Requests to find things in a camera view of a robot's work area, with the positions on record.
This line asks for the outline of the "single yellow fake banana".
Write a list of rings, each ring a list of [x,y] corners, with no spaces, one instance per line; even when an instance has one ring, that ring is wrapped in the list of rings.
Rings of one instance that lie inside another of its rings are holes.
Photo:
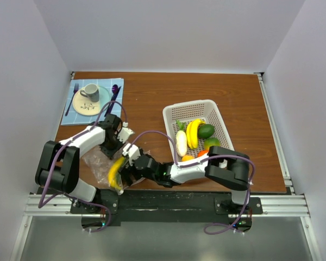
[[[108,173],[109,186],[118,191],[121,191],[123,189],[121,175],[118,173],[118,171],[122,167],[124,161],[125,158],[123,156],[120,156],[114,162]]]

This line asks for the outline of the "clear zip top bag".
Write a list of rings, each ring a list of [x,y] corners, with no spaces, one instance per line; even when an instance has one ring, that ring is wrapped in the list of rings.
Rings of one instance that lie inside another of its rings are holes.
[[[114,162],[120,156],[122,156],[122,153],[116,152],[114,158],[109,159],[101,152],[100,147],[95,147],[82,157],[83,161],[91,169],[97,183],[103,188],[116,191],[118,195],[122,195],[124,193],[124,187],[121,191],[111,188],[108,183],[108,173]]]

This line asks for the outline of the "white fake eggplant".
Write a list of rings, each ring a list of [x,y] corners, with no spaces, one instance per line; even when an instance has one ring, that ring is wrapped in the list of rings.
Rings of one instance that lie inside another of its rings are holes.
[[[185,123],[181,123],[179,120],[176,120],[176,124],[179,130],[175,136],[175,147],[177,154],[180,157],[183,157],[187,154],[187,135],[185,133]]]

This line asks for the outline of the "orange fake pumpkin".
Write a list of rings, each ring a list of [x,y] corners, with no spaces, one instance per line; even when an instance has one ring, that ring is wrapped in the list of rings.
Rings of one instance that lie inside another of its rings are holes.
[[[201,156],[207,154],[208,152],[209,152],[208,150],[202,150],[202,151],[200,151],[200,152],[198,153],[197,157],[199,158],[199,157],[201,157]]]

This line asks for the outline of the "yellow fake banana bunch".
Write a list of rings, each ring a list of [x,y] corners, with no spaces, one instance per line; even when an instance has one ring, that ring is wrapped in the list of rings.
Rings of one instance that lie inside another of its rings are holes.
[[[198,127],[203,124],[205,124],[205,121],[195,119],[187,126],[187,144],[190,149],[196,149],[198,147]]]

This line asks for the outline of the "green fake avocado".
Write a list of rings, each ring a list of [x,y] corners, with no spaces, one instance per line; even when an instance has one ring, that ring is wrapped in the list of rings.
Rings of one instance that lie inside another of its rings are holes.
[[[213,136],[215,127],[210,124],[200,125],[198,128],[197,136],[201,139],[207,139]]]

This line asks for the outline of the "yellow green fake mango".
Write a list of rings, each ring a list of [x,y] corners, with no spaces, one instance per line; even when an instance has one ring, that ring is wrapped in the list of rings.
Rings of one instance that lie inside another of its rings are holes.
[[[204,149],[209,150],[212,146],[220,146],[220,141],[215,137],[210,137],[204,140]]]

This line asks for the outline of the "white perforated plastic basket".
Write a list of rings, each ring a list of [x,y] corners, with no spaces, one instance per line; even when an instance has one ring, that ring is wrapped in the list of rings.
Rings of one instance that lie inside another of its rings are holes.
[[[170,138],[176,140],[178,134],[186,136],[186,141],[182,143],[186,153],[175,153],[176,146],[170,146],[172,155],[180,163],[189,164],[205,156],[213,145],[234,149],[217,104],[212,100],[176,103],[166,106],[162,114]]]

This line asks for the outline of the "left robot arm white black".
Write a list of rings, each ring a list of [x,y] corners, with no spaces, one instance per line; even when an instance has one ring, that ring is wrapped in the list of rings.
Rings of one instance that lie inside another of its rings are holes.
[[[120,117],[108,114],[103,121],[91,123],[68,139],[46,142],[35,174],[35,183],[43,187],[38,207],[44,207],[55,197],[46,198],[47,190],[52,189],[76,198],[89,213],[98,212],[102,200],[96,196],[98,189],[79,177],[80,159],[96,146],[112,158],[128,140],[124,136],[127,126]]]

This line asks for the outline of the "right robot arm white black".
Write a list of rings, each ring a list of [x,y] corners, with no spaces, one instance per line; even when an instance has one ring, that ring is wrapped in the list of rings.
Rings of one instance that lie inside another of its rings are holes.
[[[231,207],[242,214],[250,208],[249,186],[253,174],[249,174],[249,169],[255,170],[249,156],[221,146],[211,146],[208,153],[192,160],[160,163],[137,146],[128,145],[123,149],[115,174],[127,186],[145,178],[166,188],[208,178],[230,189]]]

